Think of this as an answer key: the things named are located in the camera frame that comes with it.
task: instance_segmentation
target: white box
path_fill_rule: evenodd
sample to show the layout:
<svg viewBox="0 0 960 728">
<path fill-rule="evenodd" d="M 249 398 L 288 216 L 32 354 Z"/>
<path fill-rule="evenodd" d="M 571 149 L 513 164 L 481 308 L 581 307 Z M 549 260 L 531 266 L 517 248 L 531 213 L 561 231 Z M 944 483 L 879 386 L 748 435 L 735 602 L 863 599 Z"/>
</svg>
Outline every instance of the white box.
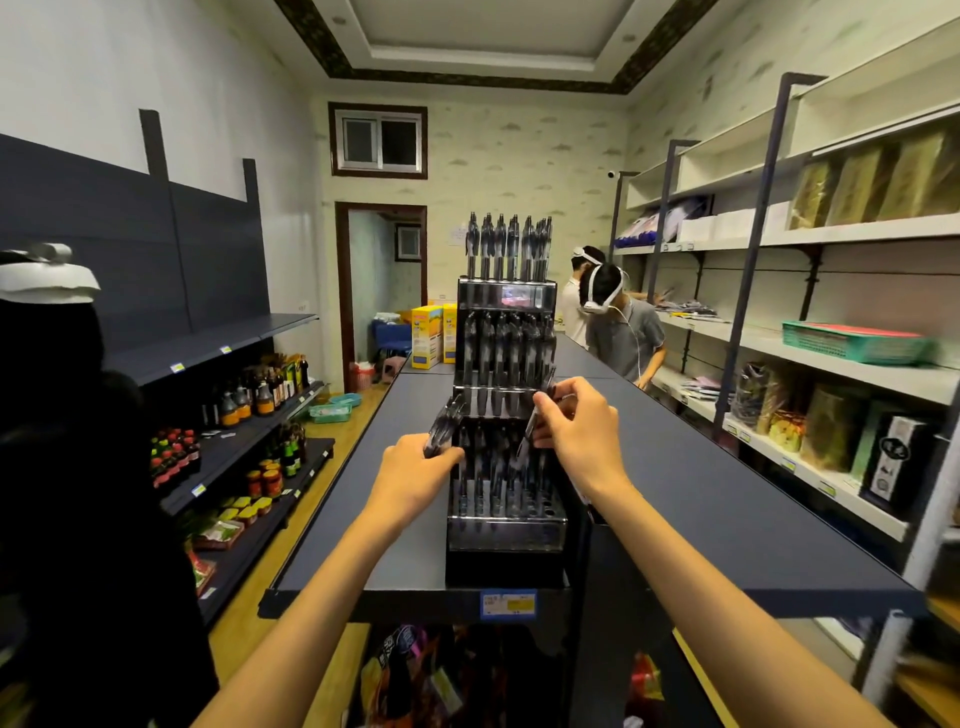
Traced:
<svg viewBox="0 0 960 728">
<path fill-rule="evenodd" d="M 713 225 L 716 215 L 699 217 L 696 220 L 683 220 L 677 232 L 679 243 L 706 243 L 713 238 Z"/>
<path fill-rule="evenodd" d="M 736 240 L 750 237 L 750 228 L 754 226 L 754 209 L 737 209 L 717 215 L 713 226 L 714 240 Z"/>
<path fill-rule="evenodd" d="M 763 234 L 774 234 L 786 230 L 787 219 L 790 216 L 791 203 L 777 203 L 767 207 L 767 219 L 763 224 Z"/>
</svg>

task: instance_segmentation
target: ceiling trim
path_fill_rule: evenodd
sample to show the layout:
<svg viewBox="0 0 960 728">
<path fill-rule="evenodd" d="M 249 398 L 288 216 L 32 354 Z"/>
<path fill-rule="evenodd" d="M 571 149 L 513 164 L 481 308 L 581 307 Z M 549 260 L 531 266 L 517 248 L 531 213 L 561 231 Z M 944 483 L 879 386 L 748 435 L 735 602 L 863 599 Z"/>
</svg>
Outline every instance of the ceiling trim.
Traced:
<svg viewBox="0 0 960 728">
<path fill-rule="evenodd" d="M 654 26 L 650 35 L 640 42 L 627 62 L 617 71 L 613 80 L 608 83 L 354 68 L 337 39 L 330 32 L 313 0 L 275 0 L 275 2 L 331 79 L 626 95 L 663 60 L 667 53 L 717 3 L 717 0 L 676 0 Z"/>
</svg>

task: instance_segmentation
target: pen display stand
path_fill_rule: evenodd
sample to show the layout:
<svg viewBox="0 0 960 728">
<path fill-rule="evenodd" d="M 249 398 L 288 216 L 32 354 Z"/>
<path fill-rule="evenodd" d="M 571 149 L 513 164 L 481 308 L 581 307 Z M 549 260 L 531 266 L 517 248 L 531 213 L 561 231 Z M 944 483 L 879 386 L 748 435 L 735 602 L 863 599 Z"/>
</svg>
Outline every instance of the pen display stand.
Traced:
<svg viewBox="0 0 960 728">
<path fill-rule="evenodd" d="M 544 379 L 552 377 L 556 352 L 557 284 L 545 279 L 543 252 L 549 250 L 550 225 L 543 221 L 534 229 L 528 218 L 520 243 L 512 238 L 516 228 L 515 218 L 505 232 L 501 218 L 494 230 L 488 217 L 482 247 L 471 248 L 471 231 L 480 231 L 471 217 L 467 248 L 473 275 L 457 285 L 453 389 L 467 406 L 454 442 L 467 456 L 450 477 L 446 582 L 451 586 L 564 583 L 564 494 L 573 489 L 552 450 L 520 447 L 534 412 L 533 395 L 549 383 Z M 522 250 L 521 259 L 507 255 L 503 264 L 496 247 L 501 240 L 502 252 Z M 471 254 L 477 250 L 486 256 L 480 276 Z"/>
</svg>

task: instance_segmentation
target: price tag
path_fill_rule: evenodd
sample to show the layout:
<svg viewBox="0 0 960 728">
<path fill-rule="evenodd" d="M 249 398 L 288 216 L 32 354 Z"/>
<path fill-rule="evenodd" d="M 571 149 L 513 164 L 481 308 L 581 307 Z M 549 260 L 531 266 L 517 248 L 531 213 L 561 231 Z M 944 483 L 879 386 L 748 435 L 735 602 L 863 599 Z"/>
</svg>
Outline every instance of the price tag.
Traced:
<svg viewBox="0 0 960 728">
<path fill-rule="evenodd" d="M 480 619 L 511 621 L 537 617 L 537 590 L 482 591 L 480 593 Z"/>
</svg>

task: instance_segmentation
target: white shirt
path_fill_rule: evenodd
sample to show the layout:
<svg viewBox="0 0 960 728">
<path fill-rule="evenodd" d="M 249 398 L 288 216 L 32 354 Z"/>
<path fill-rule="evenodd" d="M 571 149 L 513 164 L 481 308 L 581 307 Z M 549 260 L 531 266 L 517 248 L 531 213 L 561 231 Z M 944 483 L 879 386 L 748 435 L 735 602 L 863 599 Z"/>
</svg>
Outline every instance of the white shirt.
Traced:
<svg viewBox="0 0 960 728">
<path fill-rule="evenodd" d="M 580 310 L 580 281 L 566 282 L 557 301 L 557 315 L 564 322 L 566 335 L 584 349 L 587 348 L 587 314 Z"/>
</svg>

